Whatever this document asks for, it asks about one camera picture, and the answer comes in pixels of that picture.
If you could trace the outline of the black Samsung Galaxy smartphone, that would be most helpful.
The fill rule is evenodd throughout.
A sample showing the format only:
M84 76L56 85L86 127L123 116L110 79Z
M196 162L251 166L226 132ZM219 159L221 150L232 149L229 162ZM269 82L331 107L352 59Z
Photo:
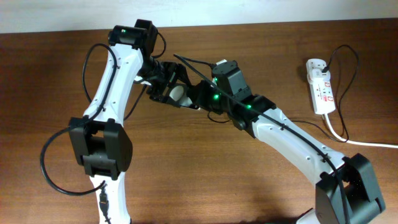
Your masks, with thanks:
M188 88L183 85L173 87L169 93L169 97L176 102L177 106L191 107L193 106L192 100L187 96Z

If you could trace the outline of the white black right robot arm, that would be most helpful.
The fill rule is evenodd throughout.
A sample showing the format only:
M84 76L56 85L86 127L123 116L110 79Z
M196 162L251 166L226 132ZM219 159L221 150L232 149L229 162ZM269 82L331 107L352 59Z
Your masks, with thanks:
M254 95L235 61L221 62L188 90L194 105L227 113L234 126L273 147L315 188L315 207L297 223L369 223L385 209L374 169L361 154L346 157L300 129L275 103Z

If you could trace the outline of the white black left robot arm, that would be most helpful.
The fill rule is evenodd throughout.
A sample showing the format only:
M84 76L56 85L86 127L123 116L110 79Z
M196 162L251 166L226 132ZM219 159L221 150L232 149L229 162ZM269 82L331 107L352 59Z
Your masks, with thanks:
M130 223L125 175L133 146L124 130L133 84L159 103L194 109L183 65L159 62L153 55L159 31L139 19L134 27L115 26L108 34L108 61L95 96L82 118L72 118L69 136L78 165L95 187L100 223Z

